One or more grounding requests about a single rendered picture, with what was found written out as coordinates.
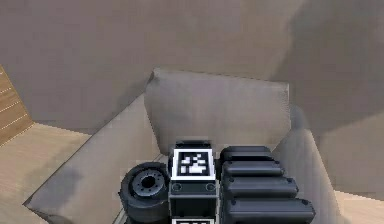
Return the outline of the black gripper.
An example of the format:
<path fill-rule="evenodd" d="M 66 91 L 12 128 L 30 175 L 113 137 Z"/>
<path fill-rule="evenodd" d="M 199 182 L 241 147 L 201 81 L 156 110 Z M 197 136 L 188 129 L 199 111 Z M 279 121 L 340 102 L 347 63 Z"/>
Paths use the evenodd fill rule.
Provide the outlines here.
<path fill-rule="evenodd" d="M 124 224 L 169 224 L 169 182 L 161 162 L 145 162 L 125 174 L 118 195 L 127 215 Z"/>

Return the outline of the beige sofa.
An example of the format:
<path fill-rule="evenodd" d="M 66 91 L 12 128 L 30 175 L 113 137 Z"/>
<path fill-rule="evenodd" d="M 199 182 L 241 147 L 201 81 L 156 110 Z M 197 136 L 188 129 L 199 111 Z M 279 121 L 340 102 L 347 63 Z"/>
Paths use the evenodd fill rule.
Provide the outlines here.
<path fill-rule="evenodd" d="M 265 145 L 312 202 L 311 224 L 343 224 L 305 114 L 289 86 L 230 75 L 156 68 L 145 90 L 95 132 L 26 201 L 48 224 L 112 224 L 128 170 L 166 156 L 178 140 L 209 140 L 215 151 Z"/>

